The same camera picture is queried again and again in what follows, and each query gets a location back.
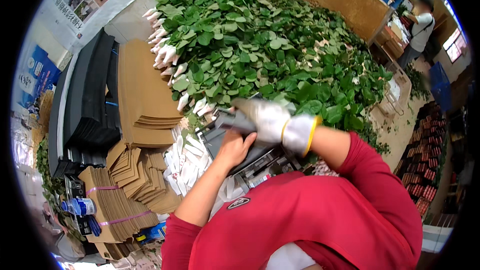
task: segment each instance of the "white work glove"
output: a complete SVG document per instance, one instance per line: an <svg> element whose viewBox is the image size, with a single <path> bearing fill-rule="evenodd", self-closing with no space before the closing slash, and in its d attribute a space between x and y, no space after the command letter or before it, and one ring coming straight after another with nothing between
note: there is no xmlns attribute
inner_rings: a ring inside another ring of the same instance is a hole
<svg viewBox="0 0 480 270"><path fill-rule="evenodd" d="M282 143L285 148L305 156L312 143L315 127L320 117L297 115L291 117L283 106L262 99L232 100L231 105L243 112L257 126L257 140Z"/></svg>

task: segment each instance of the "blue bottle cap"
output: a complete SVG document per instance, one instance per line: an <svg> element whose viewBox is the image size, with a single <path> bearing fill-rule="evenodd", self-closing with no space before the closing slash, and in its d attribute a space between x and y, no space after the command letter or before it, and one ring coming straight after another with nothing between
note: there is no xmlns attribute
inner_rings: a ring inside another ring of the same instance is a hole
<svg viewBox="0 0 480 270"><path fill-rule="evenodd" d="M65 201L62 201L61 206L62 206L62 209L64 211L68 211L68 206L67 206L67 203Z"/></svg>

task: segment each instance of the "black box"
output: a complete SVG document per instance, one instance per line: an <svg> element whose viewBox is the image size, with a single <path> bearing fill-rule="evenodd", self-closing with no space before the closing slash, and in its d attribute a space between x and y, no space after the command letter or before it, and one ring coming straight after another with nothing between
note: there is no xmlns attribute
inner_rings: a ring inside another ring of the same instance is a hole
<svg viewBox="0 0 480 270"><path fill-rule="evenodd" d="M85 183L75 175L65 174L65 189L67 199L70 198L85 198ZM88 224L88 219L91 215L78 216L72 215L73 220L77 226L77 230L81 235L92 234L92 229Z"/></svg>

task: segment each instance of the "blue plastic crate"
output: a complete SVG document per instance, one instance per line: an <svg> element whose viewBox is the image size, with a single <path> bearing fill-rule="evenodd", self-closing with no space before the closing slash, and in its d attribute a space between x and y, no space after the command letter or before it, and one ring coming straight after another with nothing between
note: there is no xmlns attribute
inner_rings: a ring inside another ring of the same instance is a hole
<svg viewBox="0 0 480 270"><path fill-rule="evenodd" d="M450 81L447 74L443 70L440 62L435 63L430 72L430 85L431 94L434 96L435 101L440 105L440 109L443 112L452 108L452 94L450 90Z"/></svg>

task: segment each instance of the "plastic water bottle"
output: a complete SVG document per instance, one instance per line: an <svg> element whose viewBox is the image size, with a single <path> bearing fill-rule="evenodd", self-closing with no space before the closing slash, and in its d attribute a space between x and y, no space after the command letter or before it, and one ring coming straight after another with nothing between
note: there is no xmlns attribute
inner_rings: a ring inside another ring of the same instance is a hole
<svg viewBox="0 0 480 270"><path fill-rule="evenodd" d="M71 198L62 201L62 209L74 215L93 215L96 212L95 204L90 198Z"/></svg>

